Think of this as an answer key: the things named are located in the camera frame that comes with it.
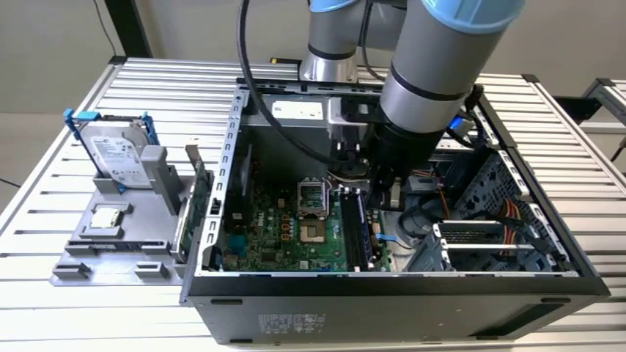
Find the green circuit board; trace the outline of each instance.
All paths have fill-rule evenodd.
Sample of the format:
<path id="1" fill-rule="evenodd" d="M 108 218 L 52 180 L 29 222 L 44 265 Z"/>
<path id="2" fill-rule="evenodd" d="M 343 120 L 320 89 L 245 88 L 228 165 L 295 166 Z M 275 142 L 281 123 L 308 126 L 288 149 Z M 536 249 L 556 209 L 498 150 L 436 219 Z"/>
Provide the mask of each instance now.
<path id="1" fill-rule="evenodd" d="M 329 194 L 327 218 L 299 219 L 295 189 L 256 188 L 252 222 L 232 231 L 244 250 L 227 248 L 227 271 L 347 271 L 339 197 Z M 385 249 L 375 270 L 388 270 Z"/>

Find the small chip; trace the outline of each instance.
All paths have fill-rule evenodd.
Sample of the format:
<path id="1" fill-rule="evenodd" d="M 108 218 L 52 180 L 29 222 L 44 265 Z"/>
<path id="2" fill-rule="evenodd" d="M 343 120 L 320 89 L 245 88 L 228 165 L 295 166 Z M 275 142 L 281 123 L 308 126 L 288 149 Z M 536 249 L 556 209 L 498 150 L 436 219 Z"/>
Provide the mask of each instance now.
<path id="1" fill-rule="evenodd" d="M 117 224 L 117 219 L 117 208 L 97 208 L 90 216 L 89 227 L 92 229 L 112 229 Z"/>
<path id="2" fill-rule="evenodd" d="M 261 262 L 275 262 L 275 261 L 276 261 L 275 252 L 261 253 Z"/>

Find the ram slot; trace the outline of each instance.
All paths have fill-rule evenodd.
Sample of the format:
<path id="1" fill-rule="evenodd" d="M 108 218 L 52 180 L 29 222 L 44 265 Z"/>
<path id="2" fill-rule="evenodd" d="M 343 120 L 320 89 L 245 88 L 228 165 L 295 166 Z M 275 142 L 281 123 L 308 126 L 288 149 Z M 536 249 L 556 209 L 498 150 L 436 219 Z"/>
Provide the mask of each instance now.
<path id="1" fill-rule="evenodd" d="M 365 271 L 368 264 L 364 253 L 359 201 L 355 194 L 341 194 L 340 207 L 348 270 Z"/>

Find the hard drive label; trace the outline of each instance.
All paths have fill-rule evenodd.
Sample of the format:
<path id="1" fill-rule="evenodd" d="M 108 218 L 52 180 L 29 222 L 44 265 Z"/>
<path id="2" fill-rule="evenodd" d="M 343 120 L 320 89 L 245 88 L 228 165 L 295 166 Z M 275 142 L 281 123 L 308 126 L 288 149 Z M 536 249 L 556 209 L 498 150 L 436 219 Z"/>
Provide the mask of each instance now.
<path id="1" fill-rule="evenodd" d="M 128 139 L 94 136 L 90 142 L 110 178 L 126 187 L 149 186 L 137 150 Z"/>

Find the wire bundle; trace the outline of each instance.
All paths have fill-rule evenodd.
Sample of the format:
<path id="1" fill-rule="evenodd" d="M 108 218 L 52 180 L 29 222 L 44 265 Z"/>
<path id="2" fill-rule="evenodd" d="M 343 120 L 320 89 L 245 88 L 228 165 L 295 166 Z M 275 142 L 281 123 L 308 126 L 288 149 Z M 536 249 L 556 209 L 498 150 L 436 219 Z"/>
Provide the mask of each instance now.
<path id="1" fill-rule="evenodd" d="M 506 218 L 522 220 L 522 215 L 519 213 L 519 208 L 512 203 L 510 199 L 504 199 L 502 208 L 499 210 L 499 216 L 504 216 Z M 518 233 L 504 225 L 504 236 L 503 236 L 503 244 L 514 244 L 515 243 L 515 235 Z"/>

